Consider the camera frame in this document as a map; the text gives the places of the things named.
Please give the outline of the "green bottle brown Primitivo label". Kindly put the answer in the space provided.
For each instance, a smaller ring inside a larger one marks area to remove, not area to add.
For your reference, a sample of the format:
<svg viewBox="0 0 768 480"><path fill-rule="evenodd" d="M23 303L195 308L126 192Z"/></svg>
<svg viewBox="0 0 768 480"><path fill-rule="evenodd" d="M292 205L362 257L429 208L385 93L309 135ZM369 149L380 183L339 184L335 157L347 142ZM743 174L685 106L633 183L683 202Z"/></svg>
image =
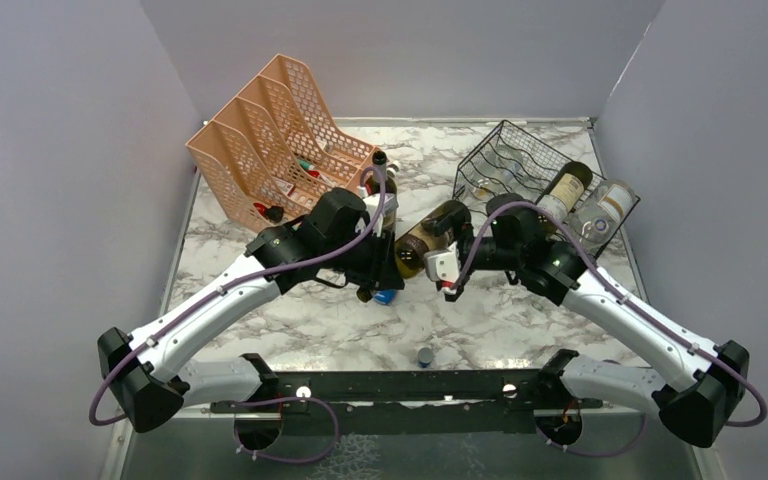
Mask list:
<svg viewBox="0 0 768 480"><path fill-rule="evenodd" d="M470 210L458 200L446 200L394 244L397 269L403 279L411 279L424 270L424 256L453 244L464 227L471 223Z"/></svg>

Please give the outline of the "green bottle cream label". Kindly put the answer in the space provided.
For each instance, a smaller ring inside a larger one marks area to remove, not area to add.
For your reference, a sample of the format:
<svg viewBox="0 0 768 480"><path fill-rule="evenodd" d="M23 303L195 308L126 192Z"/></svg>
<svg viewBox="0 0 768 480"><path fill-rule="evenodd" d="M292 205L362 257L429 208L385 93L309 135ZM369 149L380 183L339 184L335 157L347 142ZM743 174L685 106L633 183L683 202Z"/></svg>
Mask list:
<svg viewBox="0 0 768 480"><path fill-rule="evenodd" d="M570 161L557 172L537 202L537 206L546 212L546 215L539 215L539 221L547 235L557 230L553 220L562 222L574 209L592 179L591 169L579 161Z"/></svg>

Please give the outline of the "green wine bottle silver neck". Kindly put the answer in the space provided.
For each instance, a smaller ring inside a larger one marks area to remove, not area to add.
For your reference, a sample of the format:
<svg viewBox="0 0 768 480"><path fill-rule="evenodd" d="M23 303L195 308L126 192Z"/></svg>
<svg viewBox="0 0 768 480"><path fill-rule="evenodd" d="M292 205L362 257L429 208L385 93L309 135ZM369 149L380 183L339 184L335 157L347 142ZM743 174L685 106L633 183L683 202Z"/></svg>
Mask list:
<svg viewBox="0 0 768 480"><path fill-rule="evenodd" d="M364 181L364 188L370 195L384 192L385 206L382 214L382 228L394 230L398 210L396 175L400 172L400 164L395 160L390 160L384 151L376 150L372 154L372 165L386 173L386 181L378 182L376 177L371 175Z"/></svg>

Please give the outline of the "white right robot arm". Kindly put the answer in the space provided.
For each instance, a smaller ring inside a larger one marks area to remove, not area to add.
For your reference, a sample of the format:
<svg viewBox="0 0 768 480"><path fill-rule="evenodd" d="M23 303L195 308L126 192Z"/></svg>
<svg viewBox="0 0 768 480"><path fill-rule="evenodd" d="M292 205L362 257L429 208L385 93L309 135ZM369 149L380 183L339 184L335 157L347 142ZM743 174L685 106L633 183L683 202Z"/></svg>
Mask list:
<svg viewBox="0 0 768 480"><path fill-rule="evenodd" d="M537 380L539 398L560 407L573 397L599 399L657 417L682 441L700 448L713 445L726 427L747 428L767 415L765 402L752 420L732 415L746 393L749 351L728 340L716 343L670 320L613 279L564 226L552 240L541 222L545 209L517 194L494 198L485 223L456 228L460 272L441 286L455 301L474 271L502 271L512 284L575 312L647 363L632 368L596 361L582 354L558 354L550 372Z"/></svg>

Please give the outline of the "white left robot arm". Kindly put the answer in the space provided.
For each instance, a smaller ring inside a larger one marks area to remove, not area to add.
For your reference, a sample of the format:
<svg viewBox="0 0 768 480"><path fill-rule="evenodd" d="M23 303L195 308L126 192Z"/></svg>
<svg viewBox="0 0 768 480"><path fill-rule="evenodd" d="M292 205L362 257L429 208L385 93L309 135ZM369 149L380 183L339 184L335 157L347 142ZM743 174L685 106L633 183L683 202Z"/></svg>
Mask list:
<svg viewBox="0 0 768 480"><path fill-rule="evenodd" d="M228 364L193 357L237 320L322 269L342 274L359 291L400 290L393 229L384 225L397 207L393 193L364 196L334 188L314 208L262 230L220 276L189 299L132 332L113 327L97 348L101 392L111 392L138 433L166 423L185 406L236 394L250 410L274 397L274 374L255 354Z"/></svg>

